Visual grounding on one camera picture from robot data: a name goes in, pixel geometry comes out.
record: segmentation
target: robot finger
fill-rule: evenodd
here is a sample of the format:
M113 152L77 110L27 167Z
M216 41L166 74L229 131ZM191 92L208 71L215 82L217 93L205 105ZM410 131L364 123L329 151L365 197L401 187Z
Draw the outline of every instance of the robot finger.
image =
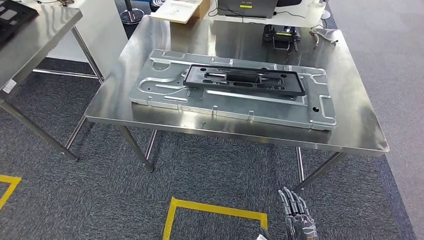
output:
M278 190L279 196L281 197L282 204L284 205L284 213L286 216L292 215L292 211L290 210L289 201L287 197L284 195L283 191Z
M310 214L309 214L309 209L308 209L308 207L306 206L306 202L305 202L305 200L303 199L303 198L301 198L301 197L299 197L299 200L300 200L300 202L302 203L302 205L303 205L303 210L304 210L304 212L305 212L305 215L306 216L310 216Z
M287 195L287 199L290 203L290 207L291 207L292 212L294 214L299 213L299 210L296 206L296 202L293 199L292 193L290 192L290 190L287 187L283 187L283 189L284 189L285 194Z
M305 210L304 210L304 207L303 207L303 203L299 199L299 196L294 191L291 191L291 194L293 195L294 200L296 201L297 209L299 210L299 214L304 214Z

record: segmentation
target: gray carpet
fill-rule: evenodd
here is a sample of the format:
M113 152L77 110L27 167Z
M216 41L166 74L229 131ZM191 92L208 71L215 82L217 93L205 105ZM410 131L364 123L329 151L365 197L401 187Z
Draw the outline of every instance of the gray carpet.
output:
M47 59L44 68L86 72ZM98 89L93 79L32 73L10 101L64 143ZM111 125L86 122L70 161L0 110L0 174L21 182L0 210L0 239L162 239L171 197L268 214L286 239L277 190L297 182L294 147L159 131L146 173ZM151 130L130 128L144 148ZM331 152L303 149L305 174ZM412 240L387 160L350 155L301 195L325 240ZM259 223L178 209L171 239L255 239Z

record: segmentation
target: black object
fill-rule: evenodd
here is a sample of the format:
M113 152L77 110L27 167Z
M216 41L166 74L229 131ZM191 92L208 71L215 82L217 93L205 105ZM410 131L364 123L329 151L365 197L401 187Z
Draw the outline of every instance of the black object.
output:
M294 26L265 25L262 39L266 43L272 43L275 49L289 50L293 43L294 51L298 51L298 44L301 37Z
M286 96L305 95L305 88L295 71L193 64L183 85Z
M11 0L0 3L0 48L38 15L37 10Z
M278 0L277 7L287 7L298 5L302 2L302 0Z
M158 10L165 3L165 1L166 0L150 0L150 10L152 12L156 12L156 10Z
M270 19L274 15L277 0L217 0L219 15Z

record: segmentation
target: metal tool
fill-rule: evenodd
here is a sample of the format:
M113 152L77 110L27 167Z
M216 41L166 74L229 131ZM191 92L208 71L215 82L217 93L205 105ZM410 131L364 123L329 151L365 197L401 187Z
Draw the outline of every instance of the metal tool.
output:
M326 37L324 34L318 32L318 31L315 31L315 30L310 31L309 33L315 38L315 47L316 48L320 46L320 37L322 39L324 39L325 41L329 42L330 44L333 44L334 46L339 42L339 40L330 39L330 38Z

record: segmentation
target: metal tray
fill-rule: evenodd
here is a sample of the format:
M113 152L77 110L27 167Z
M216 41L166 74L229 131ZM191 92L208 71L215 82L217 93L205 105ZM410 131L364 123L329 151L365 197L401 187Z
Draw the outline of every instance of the metal tray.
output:
M246 93L305 95L305 88L295 71L193 64L188 69L182 84L196 88L228 89Z
M275 95L183 84L191 65L296 72L304 96ZM312 67L154 50L129 98L153 107L315 130L336 127L326 72Z
M0 0L0 49L38 15L37 10L21 3Z

